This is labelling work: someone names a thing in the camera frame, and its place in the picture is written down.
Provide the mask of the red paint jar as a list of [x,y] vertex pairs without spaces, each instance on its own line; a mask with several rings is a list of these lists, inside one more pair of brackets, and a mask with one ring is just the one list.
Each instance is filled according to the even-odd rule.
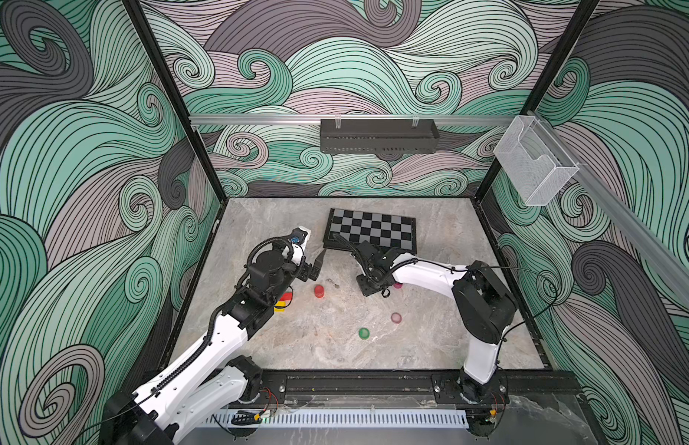
[[322,285],[316,285],[314,288],[314,295],[317,299],[322,299],[325,296],[325,289]]

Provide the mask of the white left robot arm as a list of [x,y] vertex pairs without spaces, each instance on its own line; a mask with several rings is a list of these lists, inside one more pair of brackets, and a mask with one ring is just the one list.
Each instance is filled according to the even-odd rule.
[[147,383],[105,403],[98,442],[177,444],[221,408],[256,401],[263,371],[238,351],[271,319],[295,280],[318,278],[324,258],[307,262],[310,237],[298,226],[259,243],[201,338]]

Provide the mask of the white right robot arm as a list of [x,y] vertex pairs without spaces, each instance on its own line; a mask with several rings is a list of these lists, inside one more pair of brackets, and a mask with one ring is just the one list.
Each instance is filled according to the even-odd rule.
[[503,339],[518,311],[493,266],[482,261],[442,264],[401,248],[384,251],[368,242],[354,245],[341,235],[336,239],[351,251],[362,270],[357,283],[364,296],[379,293],[387,298],[392,287],[412,285],[453,300],[470,336],[462,378],[480,386],[492,380]]

